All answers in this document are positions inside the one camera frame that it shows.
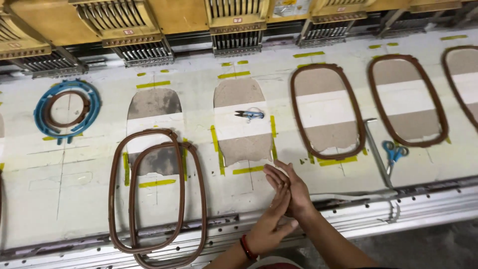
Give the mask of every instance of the warning sticker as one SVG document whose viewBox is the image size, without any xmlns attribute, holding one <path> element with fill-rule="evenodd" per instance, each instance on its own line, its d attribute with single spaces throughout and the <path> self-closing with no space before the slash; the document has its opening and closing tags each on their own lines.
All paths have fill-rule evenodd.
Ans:
<svg viewBox="0 0 478 269">
<path fill-rule="evenodd" d="M 309 10 L 311 0 L 277 0 L 273 18 L 304 15 Z"/>
</svg>

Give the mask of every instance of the white paper strip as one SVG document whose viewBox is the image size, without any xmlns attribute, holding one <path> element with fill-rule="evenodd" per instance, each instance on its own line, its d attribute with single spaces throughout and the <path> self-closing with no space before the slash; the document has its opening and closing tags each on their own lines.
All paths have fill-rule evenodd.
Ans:
<svg viewBox="0 0 478 269">
<path fill-rule="evenodd" d="M 377 91 L 389 116 L 435 109 L 423 80 L 378 85 Z"/>
<path fill-rule="evenodd" d="M 168 128 L 173 130 L 178 135 L 178 142 L 182 142 L 184 135 L 184 120 L 183 113 L 174 113 L 168 115 L 160 115 L 153 117 L 146 117 L 134 120 L 128 120 L 126 125 L 126 134 L 130 135 L 146 129 L 152 128 Z M 134 138 L 126 144 L 128 153 L 141 152 L 153 145 L 161 144 L 163 142 L 171 141 L 167 136 L 162 134 L 153 134 Z"/>
<path fill-rule="evenodd" d="M 304 128 L 355 120 L 346 90 L 298 96 L 297 106 Z"/>
<path fill-rule="evenodd" d="M 260 109 L 265 117 L 252 119 L 248 123 L 247 118 L 235 116 L 235 111 L 257 111 L 251 108 Z M 214 108 L 214 127 L 219 141 L 272 133 L 270 114 L 265 101 Z"/>
<path fill-rule="evenodd" d="M 458 93 L 460 94 L 465 104 L 473 104 L 478 102 L 478 73 L 467 73 L 460 75 L 453 75 Z"/>
</svg>

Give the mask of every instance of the brown rectangular embroidery hoop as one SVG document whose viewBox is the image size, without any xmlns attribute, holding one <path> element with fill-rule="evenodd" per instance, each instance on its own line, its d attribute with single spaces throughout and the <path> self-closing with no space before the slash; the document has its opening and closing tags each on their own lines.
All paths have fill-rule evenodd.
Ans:
<svg viewBox="0 0 478 269">
<path fill-rule="evenodd" d="M 355 113 L 355 118 L 357 121 L 357 131 L 358 131 L 358 145 L 355 147 L 355 149 L 345 152 L 345 153 L 340 153 L 340 154 L 334 154 L 334 155 L 322 155 L 316 150 L 312 148 L 312 144 L 309 141 L 309 138 L 307 137 L 307 134 L 305 133 L 304 126 L 302 125 L 302 120 L 300 118 L 299 114 L 299 107 L 297 106 L 297 99 L 296 99 L 296 94 L 295 94 L 295 77 L 302 71 L 305 70 L 310 70 L 310 69 L 319 69 L 319 68 L 327 68 L 330 69 L 334 72 L 336 72 L 340 78 L 342 79 L 342 82 L 345 85 L 345 88 L 348 93 L 348 97 L 350 98 L 350 101 L 352 103 L 352 108 L 354 109 Z M 293 74 L 291 78 L 291 99 L 292 99 L 292 108 L 294 110 L 294 116 L 295 116 L 295 121 L 297 122 L 297 127 L 299 128 L 300 135 L 302 137 L 302 141 L 305 144 L 305 148 L 315 157 L 322 159 L 322 160 L 343 160 L 347 157 L 352 157 L 357 155 L 365 146 L 365 126 L 362 120 L 362 115 L 360 114 L 360 108 L 359 104 L 357 103 L 357 98 L 355 98 L 355 94 L 352 90 L 352 86 L 348 82 L 347 77 L 344 74 L 344 71 L 341 67 L 339 67 L 336 64 L 312 64 L 308 66 L 301 67 L 297 69 Z"/>
<path fill-rule="evenodd" d="M 460 104 L 460 107 L 463 110 L 463 112 L 465 113 L 465 115 L 467 116 L 468 120 L 470 120 L 471 124 L 473 124 L 473 126 L 475 127 L 475 129 L 478 132 L 478 122 L 476 121 L 475 116 L 473 116 L 473 113 L 471 113 L 470 109 L 467 107 L 467 104 L 465 104 L 465 101 L 463 101 L 463 98 L 461 98 L 461 95 L 458 92 L 458 88 L 456 87 L 456 84 L 453 81 L 453 78 L 451 76 L 450 67 L 448 66 L 448 62 L 446 61 L 446 58 L 448 57 L 448 54 L 450 52 L 455 51 L 455 50 L 460 50 L 460 49 L 476 49 L 476 50 L 478 50 L 478 46 L 471 46 L 471 45 L 456 46 L 456 47 L 451 47 L 451 48 L 446 49 L 442 54 L 442 67 L 443 67 L 443 71 L 445 72 L 446 80 L 448 80 L 448 84 L 450 85 L 450 88 L 451 88 L 456 100 Z"/>
<path fill-rule="evenodd" d="M 373 76 L 373 67 L 375 66 L 376 63 L 380 61 L 395 60 L 395 59 L 401 59 L 411 63 L 420 74 L 420 77 L 422 78 L 422 80 L 425 82 L 428 92 L 430 93 L 430 96 L 432 97 L 433 104 L 435 105 L 435 109 L 438 114 L 438 121 L 442 128 L 442 131 L 438 137 L 428 141 L 408 142 L 398 136 L 392 124 L 390 123 L 390 120 L 387 114 L 385 113 L 385 109 L 383 108 L 379 93 L 377 91 L 377 85 L 375 84 L 375 78 Z M 398 143 L 404 146 L 429 147 L 429 146 L 433 146 L 443 142 L 448 137 L 448 131 L 449 131 L 448 122 L 446 121 L 445 111 L 443 110 L 442 103 L 440 102 L 440 99 L 438 98 L 438 94 L 436 93 L 436 90 L 433 87 L 433 84 L 430 78 L 428 77 L 422 65 L 420 65 L 420 63 L 415 57 L 411 55 L 394 55 L 394 54 L 388 54 L 388 55 L 377 57 L 373 59 L 369 65 L 368 77 L 369 77 L 370 90 L 372 91 L 373 99 L 375 101 L 375 104 L 377 105 L 377 110 L 379 111 L 380 118 L 382 118 L 383 123 L 385 124 L 385 128 L 387 129 L 387 132 L 394 140 L 396 140 Z"/>
</svg>

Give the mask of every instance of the metal rod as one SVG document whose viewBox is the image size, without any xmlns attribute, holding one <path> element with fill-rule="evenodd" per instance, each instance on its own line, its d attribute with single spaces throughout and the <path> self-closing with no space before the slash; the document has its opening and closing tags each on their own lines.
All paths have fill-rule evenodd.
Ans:
<svg viewBox="0 0 478 269">
<path fill-rule="evenodd" d="M 366 119 L 363 121 L 365 125 L 365 132 L 367 133 L 367 139 L 369 141 L 369 146 L 370 149 L 372 150 L 373 157 L 375 158 L 375 162 L 377 163 L 377 166 L 379 168 L 380 175 L 382 176 L 383 183 L 385 183 L 385 186 L 389 189 L 393 189 L 393 186 L 390 181 L 389 175 L 387 175 L 387 170 L 385 166 L 383 165 L 382 159 L 380 157 L 379 150 L 377 149 L 377 145 L 375 144 L 375 141 L 373 140 L 372 133 L 370 132 L 369 129 L 369 123 L 376 122 L 377 119 L 372 118 L 372 119 Z"/>
</svg>

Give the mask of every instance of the blue-handled scissors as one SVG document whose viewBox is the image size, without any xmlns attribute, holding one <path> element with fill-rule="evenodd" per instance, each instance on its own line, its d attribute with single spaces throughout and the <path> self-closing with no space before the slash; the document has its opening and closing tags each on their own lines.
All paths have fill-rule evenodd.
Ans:
<svg viewBox="0 0 478 269">
<path fill-rule="evenodd" d="M 401 157 L 407 156 L 410 151 L 405 146 L 396 146 L 392 141 L 383 141 L 382 147 L 387 152 L 387 159 L 389 165 L 387 167 L 387 175 L 391 174 L 393 166 Z"/>
</svg>

